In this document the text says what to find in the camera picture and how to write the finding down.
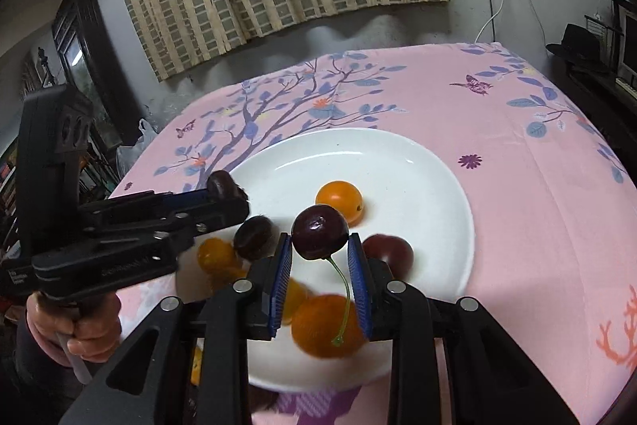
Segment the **sleeve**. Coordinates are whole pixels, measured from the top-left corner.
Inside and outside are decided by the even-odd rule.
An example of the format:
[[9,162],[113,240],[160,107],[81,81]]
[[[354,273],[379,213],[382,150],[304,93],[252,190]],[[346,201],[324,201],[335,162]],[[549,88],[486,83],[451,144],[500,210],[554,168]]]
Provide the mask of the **sleeve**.
[[[15,351],[15,372],[20,386],[50,404],[59,420],[80,395],[83,386],[77,381],[71,368],[58,363],[49,353],[34,338],[26,317],[21,319],[18,323]],[[88,369],[95,373],[98,365],[88,364]]]

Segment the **white cable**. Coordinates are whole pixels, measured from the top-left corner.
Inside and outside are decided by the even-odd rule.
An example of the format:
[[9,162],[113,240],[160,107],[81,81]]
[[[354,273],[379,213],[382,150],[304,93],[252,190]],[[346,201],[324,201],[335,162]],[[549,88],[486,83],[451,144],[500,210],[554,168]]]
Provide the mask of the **white cable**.
[[500,9],[496,12],[495,15],[493,15],[491,17],[491,19],[489,19],[488,21],[486,21],[485,25],[482,26],[482,29],[480,30],[480,32],[478,33],[478,36],[476,37],[476,39],[473,41],[474,44],[478,43],[478,40],[480,38],[480,36],[482,35],[482,32],[486,29],[486,27],[488,26],[488,24],[495,19],[498,15],[500,15],[500,12],[502,11],[502,7],[504,6],[504,0],[502,0],[502,2],[500,3]]

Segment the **black hat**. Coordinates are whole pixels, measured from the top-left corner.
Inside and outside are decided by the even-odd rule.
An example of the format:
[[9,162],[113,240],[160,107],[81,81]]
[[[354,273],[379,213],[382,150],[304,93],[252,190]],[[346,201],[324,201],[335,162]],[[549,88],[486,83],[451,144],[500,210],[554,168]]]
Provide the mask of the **black hat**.
[[610,69],[600,60],[600,41],[588,29],[569,24],[561,44],[549,44],[547,49],[563,60],[595,72]]

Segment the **screw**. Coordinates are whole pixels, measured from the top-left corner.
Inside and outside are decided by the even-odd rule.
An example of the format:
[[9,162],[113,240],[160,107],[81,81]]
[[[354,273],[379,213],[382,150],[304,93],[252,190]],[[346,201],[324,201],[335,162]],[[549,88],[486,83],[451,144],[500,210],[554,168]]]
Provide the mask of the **screw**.
[[460,307],[466,311],[476,311],[479,306],[478,301],[473,298],[462,298],[460,300]]
[[235,292],[242,294],[252,288],[252,282],[250,280],[237,280],[234,282],[233,288]]
[[173,311],[175,308],[179,306],[179,300],[174,298],[173,296],[169,298],[164,298],[159,303],[159,307],[164,311]]
[[402,281],[394,280],[387,284],[387,290],[392,294],[402,294],[407,290],[407,286]]

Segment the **white plate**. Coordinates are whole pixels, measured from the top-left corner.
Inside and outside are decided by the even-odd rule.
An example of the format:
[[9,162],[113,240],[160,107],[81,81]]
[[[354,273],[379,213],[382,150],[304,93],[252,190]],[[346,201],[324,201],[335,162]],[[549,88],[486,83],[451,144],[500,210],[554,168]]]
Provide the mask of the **white plate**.
[[[365,202],[361,223],[350,229],[361,240],[376,233],[406,239],[415,261],[406,281],[432,298],[463,295],[473,265],[473,217],[451,170],[421,145],[372,129],[329,129],[305,133],[266,148],[232,171],[250,197],[253,215],[267,215],[281,231],[314,203],[334,180],[354,184]],[[235,228],[216,233],[231,240]],[[182,256],[177,293],[184,300],[209,295],[195,253]],[[348,276],[345,248],[333,255]],[[319,294],[345,294],[328,262],[297,254],[292,277]],[[272,342],[248,343],[250,382],[273,391],[345,390],[371,382],[391,368],[391,343],[370,343],[353,357],[320,360],[297,348],[289,327]]]

